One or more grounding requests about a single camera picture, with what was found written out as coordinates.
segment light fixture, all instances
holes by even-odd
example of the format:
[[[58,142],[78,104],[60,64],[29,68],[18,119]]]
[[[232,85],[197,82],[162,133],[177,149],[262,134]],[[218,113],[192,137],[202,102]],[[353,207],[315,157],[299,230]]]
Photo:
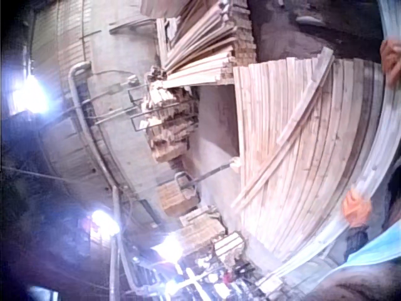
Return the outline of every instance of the light fixture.
[[[102,210],[96,210],[92,213],[92,221],[98,225],[103,235],[113,236],[120,232],[118,223]]]
[[[169,282],[167,282],[165,284],[165,294],[166,295],[173,296],[173,295],[175,295],[175,293],[178,292],[178,289],[179,289],[179,287],[174,280],[170,280]]]
[[[33,75],[28,75],[22,89],[14,91],[13,98],[19,111],[29,110],[36,114],[49,109],[46,95]]]
[[[230,296],[230,289],[224,283],[215,283],[213,286],[219,296],[223,299],[226,299],[228,296]]]
[[[166,239],[159,245],[152,248],[165,260],[177,264],[182,256],[182,248],[180,243],[173,235],[168,235]]]
[[[209,279],[209,281],[211,283],[216,283],[219,280],[218,274],[214,274],[214,273],[209,274],[209,276],[207,276],[207,278]]]

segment finger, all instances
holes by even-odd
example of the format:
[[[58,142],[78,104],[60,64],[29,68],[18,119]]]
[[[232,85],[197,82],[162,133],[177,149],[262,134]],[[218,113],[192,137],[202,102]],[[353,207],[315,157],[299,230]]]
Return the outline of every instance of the finger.
[[[380,53],[383,53],[384,48],[386,48],[388,41],[384,40],[382,41],[382,44],[380,45]]]
[[[382,57],[386,57],[389,54],[391,54],[391,52],[393,52],[391,44],[392,44],[391,41],[387,41],[387,44],[383,47],[382,51],[380,52]]]
[[[401,72],[401,60],[399,60],[398,63],[392,68],[392,70],[389,73],[387,73],[388,84],[390,86],[393,86],[399,80],[400,72]]]
[[[385,73],[390,72],[395,64],[397,64],[399,57],[399,55],[392,53],[391,55],[388,55],[386,58],[384,58],[382,60],[383,71]]]

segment lumber pile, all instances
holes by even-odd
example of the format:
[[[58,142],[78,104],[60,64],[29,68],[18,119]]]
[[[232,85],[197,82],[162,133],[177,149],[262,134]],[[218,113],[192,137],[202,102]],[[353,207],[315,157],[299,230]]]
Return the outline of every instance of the lumber pile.
[[[288,260],[362,177],[382,112],[381,68],[334,60],[324,48],[318,58],[236,67],[234,80],[242,189],[233,207],[245,229]]]
[[[183,248],[183,257],[210,245],[211,239],[226,232],[219,217],[217,209],[212,206],[197,208],[180,217],[183,228],[173,234]]]
[[[378,3],[385,38],[388,36],[401,38],[401,19],[399,18],[401,2],[379,0]],[[348,182],[348,185],[351,183],[354,190],[365,199],[371,198],[383,181],[401,141],[401,127],[399,126],[401,123],[401,83],[398,82],[395,88],[386,87],[384,95],[382,95],[382,85],[383,76],[379,72],[378,66],[374,65],[373,102],[370,116],[378,112],[380,121],[377,128],[376,124],[368,124],[365,140],[373,140],[373,143],[371,147],[365,147],[365,145],[362,147],[360,153],[363,156],[360,155]],[[365,87],[367,88],[367,85],[364,81],[364,94]],[[346,189],[340,199],[343,199],[345,194]],[[264,277],[261,283],[266,282],[271,276],[282,277],[292,272],[332,244],[348,226],[340,212],[340,206],[341,202],[336,202],[331,217],[323,221],[322,230],[284,265]]]
[[[232,68],[256,62],[246,1],[194,0],[157,20],[165,88],[233,84]]]
[[[167,216],[179,218],[188,213],[199,203],[199,198],[194,188],[185,189],[182,192],[177,182],[171,181],[157,188],[160,203]]]
[[[198,123],[198,99],[183,88],[165,89],[160,80],[149,84],[141,104],[148,144],[157,162],[167,162],[184,154],[190,133]]]
[[[140,13],[151,18],[179,16],[189,0],[142,0]]]

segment bright light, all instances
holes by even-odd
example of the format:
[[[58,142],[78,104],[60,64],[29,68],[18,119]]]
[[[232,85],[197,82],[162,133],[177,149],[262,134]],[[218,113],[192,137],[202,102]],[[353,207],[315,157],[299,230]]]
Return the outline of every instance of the bright light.
[[[165,294],[173,296],[175,293],[178,292],[178,285],[174,280],[170,280],[165,284]]]
[[[199,292],[199,295],[201,297],[201,299],[203,301],[211,301],[210,297],[208,296],[208,294],[204,291],[204,289],[202,288],[202,286],[199,284],[198,281],[195,280],[195,273],[194,271],[192,271],[190,268],[186,268],[185,271],[188,274],[189,279],[191,279],[194,282],[195,288],[197,289],[197,291]]]
[[[104,235],[113,236],[120,232],[117,222],[102,210],[96,210],[92,213],[92,221],[98,225]]]
[[[48,110],[46,95],[33,75],[28,75],[21,90],[14,91],[13,98],[19,111],[29,110],[35,114]]]
[[[218,274],[209,274],[207,277],[211,283],[216,283],[219,279]]]
[[[159,253],[161,257],[174,264],[176,264],[182,256],[180,243],[172,235],[166,237],[163,243],[154,246],[152,249]]]
[[[184,272],[182,271],[182,269],[178,263],[175,264],[175,269],[177,270],[178,274],[180,274],[180,275],[184,274]]]
[[[230,296],[230,289],[224,283],[216,283],[214,285],[214,289],[223,299],[226,299],[228,296]]]

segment gray pipe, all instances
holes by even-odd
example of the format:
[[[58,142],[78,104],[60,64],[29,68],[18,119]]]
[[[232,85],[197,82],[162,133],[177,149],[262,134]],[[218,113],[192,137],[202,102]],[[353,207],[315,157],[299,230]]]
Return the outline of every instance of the gray pipe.
[[[76,89],[75,81],[74,81],[74,76],[78,71],[81,70],[86,70],[91,67],[90,61],[84,61],[82,63],[78,63],[74,66],[71,67],[70,72],[68,74],[68,84],[70,85],[70,91],[71,91],[71,96],[73,97],[73,103],[75,107],[75,112],[78,116],[78,121],[82,127],[82,132],[85,137],[86,142],[89,145],[89,148],[91,150],[91,153],[96,159],[97,164],[100,166],[103,175],[106,177],[106,180],[108,184],[112,186],[117,186],[117,183],[114,181],[114,178],[110,174],[110,171],[108,170],[105,162],[103,161],[102,155],[100,155],[100,152],[95,145],[95,142],[93,141],[92,134],[90,132],[89,126],[85,120],[85,116],[83,114],[83,109],[81,106],[80,98],[78,96],[78,90]]]

